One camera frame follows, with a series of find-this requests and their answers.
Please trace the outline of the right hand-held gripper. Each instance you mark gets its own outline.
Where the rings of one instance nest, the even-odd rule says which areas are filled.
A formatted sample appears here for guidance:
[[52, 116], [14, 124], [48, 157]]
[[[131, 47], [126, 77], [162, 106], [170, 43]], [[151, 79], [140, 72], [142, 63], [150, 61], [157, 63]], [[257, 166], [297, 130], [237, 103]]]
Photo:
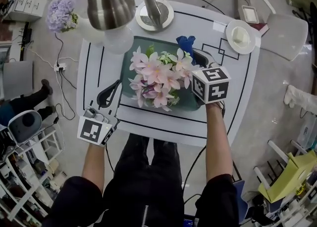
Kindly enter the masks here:
[[220, 66], [208, 53], [193, 50], [198, 67], [192, 71], [191, 91], [198, 104], [223, 101], [227, 97], [231, 77], [227, 69]]

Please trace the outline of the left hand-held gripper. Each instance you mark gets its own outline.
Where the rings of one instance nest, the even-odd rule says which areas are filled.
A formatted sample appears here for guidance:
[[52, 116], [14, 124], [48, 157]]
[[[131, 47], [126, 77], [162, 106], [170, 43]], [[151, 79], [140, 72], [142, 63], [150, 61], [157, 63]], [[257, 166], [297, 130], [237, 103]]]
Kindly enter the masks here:
[[[122, 80], [101, 91], [97, 96], [100, 108], [117, 109], [122, 94]], [[105, 146], [117, 129], [119, 120], [112, 115], [103, 115], [91, 106], [87, 106], [84, 115], [80, 116], [77, 137], [88, 143]]]

